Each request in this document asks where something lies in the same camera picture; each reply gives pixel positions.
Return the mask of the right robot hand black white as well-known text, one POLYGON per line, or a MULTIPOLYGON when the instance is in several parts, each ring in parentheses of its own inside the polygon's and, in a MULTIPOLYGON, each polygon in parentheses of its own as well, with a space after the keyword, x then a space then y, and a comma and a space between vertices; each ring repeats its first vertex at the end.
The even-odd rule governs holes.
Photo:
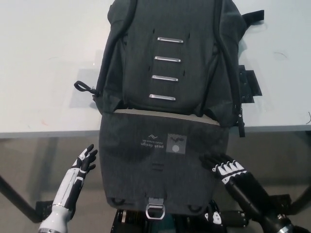
POLYGON ((220 180, 246 216, 265 233, 292 233, 294 226, 281 214, 254 175, 227 154, 204 154, 201 165, 220 180))

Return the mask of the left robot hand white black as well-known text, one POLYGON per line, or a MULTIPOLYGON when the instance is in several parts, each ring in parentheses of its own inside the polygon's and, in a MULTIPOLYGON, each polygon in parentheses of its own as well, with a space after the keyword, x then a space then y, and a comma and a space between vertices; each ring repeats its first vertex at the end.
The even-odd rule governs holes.
POLYGON ((76 158, 59 186, 52 204, 53 210, 60 208, 71 212, 75 209, 85 178, 96 166, 94 161, 97 153, 91 144, 76 158))

